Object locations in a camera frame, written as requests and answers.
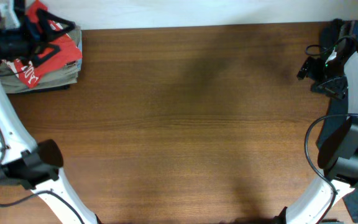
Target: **wooden tabletop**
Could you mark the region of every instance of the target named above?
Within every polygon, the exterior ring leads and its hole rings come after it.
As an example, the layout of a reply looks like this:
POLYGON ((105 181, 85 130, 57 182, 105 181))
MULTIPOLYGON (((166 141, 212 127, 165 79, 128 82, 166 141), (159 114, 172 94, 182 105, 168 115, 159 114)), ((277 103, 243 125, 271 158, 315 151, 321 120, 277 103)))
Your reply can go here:
MULTIPOLYGON (((77 84, 10 99, 103 223, 270 218, 314 178, 303 140, 329 99, 296 74, 326 24, 87 30, 77 84)), ((0 187, 0 202, 29 194, 0 187)), ((352 223, 342 201, 328 218, 352 223)), ((0 223, 59 221, 37 198, 0 223)))

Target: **dark blue fabric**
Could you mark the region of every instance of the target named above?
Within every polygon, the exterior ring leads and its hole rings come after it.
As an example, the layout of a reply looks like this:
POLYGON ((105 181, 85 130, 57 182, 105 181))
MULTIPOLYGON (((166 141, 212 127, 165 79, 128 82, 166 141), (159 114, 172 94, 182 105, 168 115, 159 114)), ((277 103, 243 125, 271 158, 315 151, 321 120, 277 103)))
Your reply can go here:
MULTIPOLYGON (((344 100, 331 100, 328 114, 344 114, 347 113, 347 98, 344 100)), ((321 130, 317 146, 320 148, 323 142, 345 122, 346 118, 331 118, 324 122, 321 130)), ((358 189, 343 198, 347 211, 350 213, 352 220, 358 223, 358 189)))

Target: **red fabric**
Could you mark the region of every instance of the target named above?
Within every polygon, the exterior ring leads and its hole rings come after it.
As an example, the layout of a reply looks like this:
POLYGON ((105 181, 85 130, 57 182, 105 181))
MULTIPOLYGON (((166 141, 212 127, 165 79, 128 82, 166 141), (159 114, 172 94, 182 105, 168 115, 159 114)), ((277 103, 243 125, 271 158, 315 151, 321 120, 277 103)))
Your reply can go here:
MULTIPOLYGON (((35 13, 37 9, 47 10, 48 8, 40 1, 38 0, 35 1, 33 5, 31 5, 31 7, 26 12, 31 22, 38 23, 39 21, 35 13)), ((49 24, 53 30, 62 29, 60 24, 56 24, 53 21, 49 21, 49 24)), ((17 76, 19 80, 22 83, 26 84, 29 88, 33 88, 37 86, 38 82, 46 73, 58 70, 63 66, 65 66, 67 63, 82 58, 81 51, 77 48, 74 41, 67 34, 52 41, 51 44, 58 45, 60 47, 60 52, 52 56, 52 58, 50 58, 49 60, 38 66, 37 68, 34 68, 31 62, 29 64, 30 65, 29 68, 27 68, 25 65, 23 65, 23 63, 19 59, 13 61, 13 64, 8 63, 8 66, 12 69, 14 73, 21 72, 17 74, 17 76)), ((44 53, 39 54, 38 56, 39 58, 42 58, 45 55, 49 54, 51 51, 52 49, 46 49, 44 53)))

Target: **table surface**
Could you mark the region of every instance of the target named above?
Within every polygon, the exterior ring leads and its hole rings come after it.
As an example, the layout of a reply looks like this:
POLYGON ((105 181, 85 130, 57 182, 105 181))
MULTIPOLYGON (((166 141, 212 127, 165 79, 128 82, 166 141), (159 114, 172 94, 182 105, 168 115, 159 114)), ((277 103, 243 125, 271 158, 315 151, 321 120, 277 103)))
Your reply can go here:
MULTIPOLYGON (((326 25, 87 30, 77 84, 10 99, 104 223, 270 218, 314 178, 303 140, 329 99, 296 74, 326 25)), ((0 202, 29 194, 0 187, 0 202)), ((342 201, 328 218, 352 223, 342 201)), ((59 221, 37 198, 0 223, 59 221)))

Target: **white wall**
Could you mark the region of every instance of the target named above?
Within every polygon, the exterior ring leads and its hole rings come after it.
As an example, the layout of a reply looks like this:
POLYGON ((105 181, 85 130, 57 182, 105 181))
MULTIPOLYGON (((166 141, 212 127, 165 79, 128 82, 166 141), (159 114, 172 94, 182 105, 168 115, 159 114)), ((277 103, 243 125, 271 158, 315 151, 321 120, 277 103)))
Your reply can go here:
POLYGON ((43 0, 83 29, 358 19, 358 0, 43 0))

